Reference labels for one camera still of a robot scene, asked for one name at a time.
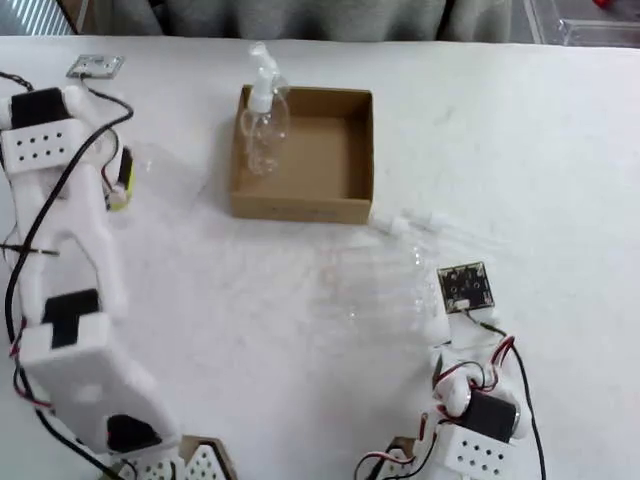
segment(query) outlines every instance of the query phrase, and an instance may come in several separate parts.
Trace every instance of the white table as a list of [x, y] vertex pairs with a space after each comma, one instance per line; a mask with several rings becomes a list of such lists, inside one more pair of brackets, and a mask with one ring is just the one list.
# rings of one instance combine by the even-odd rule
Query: white table
[[[121, 131], [208, 177], [187, 185], [200, 193], [182, 197], [179, 214], [159, 211], [162, 202], [144, 214], [132, 206], [117, 230], [132, 299], [123, 338], [185, 432], [222, 438], [242, 480], [350, 478], [362, 453], [415, 434], [428, 394], [426, 349], [393, 338], [386, 348], [367, 345], [313, 308], [318, 248], [348, 244], [362, 229], [227, 214], [230, 120], [240, 85], [253, 80], [246, 47], [3, 38], [0, 64], [47, 87], [67, 83], [80, 53], [127, 57], [114, 81], [96, 84], [135, 106]], [[640, 52], [272, 49], [292, 84], [374, 92], [377, 206], [445, 212], [509, 241], [492, 256], [491, 280], [527, 363], [549, 477], [635, 475]], [[0, 82], [0, 95], [14, 92]], [[6, 231], [13, 220], [2, 194]], [[15, 398], [8, 359], [0, 370], [4, 476], [93, 478]], [[519, 451], [518, 478], [537, 479], [532, 438]]]

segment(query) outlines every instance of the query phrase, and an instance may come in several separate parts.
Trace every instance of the open cardboard box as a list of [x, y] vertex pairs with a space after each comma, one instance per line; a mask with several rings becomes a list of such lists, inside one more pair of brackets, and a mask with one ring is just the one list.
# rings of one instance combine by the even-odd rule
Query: open cardboard box
[[247, 167], [240, 129], [250, 86], [242, 89], [231, 165], [236, 217], [298, 222], [367, 223], [373, 200], [371, 92], [292, 87], [291, 124], [278, 168], [258, 176]]

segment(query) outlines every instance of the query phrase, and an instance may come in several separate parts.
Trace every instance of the clear plastic bottle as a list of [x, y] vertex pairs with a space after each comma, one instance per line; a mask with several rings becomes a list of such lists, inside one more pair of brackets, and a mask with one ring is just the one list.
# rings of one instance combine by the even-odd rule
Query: clear plastic bottle
[[287, 84], [264, 43], [252, 45], [249, 53], [258, 63], [258, 78], [242, 113], [241, 129], [249, 170], [266, 175], [278, 167], [289, 132]]

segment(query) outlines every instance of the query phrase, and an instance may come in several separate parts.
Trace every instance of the clear plastic spray bottle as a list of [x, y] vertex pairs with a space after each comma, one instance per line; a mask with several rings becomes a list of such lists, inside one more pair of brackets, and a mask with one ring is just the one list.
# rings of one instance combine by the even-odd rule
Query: clear plastic spray bottle
[[278, 167], [282, 144], [289, 133], [288, 86], [264, 43], [253, 44], [249, 53], [258, 65], [258, 78], [240, 123], [249, 170], [266, 175]]

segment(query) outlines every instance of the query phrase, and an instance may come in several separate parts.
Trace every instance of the spray nozzle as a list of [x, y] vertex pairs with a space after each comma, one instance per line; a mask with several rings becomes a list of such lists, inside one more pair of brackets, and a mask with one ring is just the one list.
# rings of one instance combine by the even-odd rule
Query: spray nozzle
[[273, 57], [269, 55], [269, 50], [267, 50], [267, 46], [264, 43], [257, 42], [251, 45], [249, 47], [249, 55], [251, 55], [251, 58], [258, 64], [259, 68], [267, 70], [274, 77], [280, 75], [278, 64]]

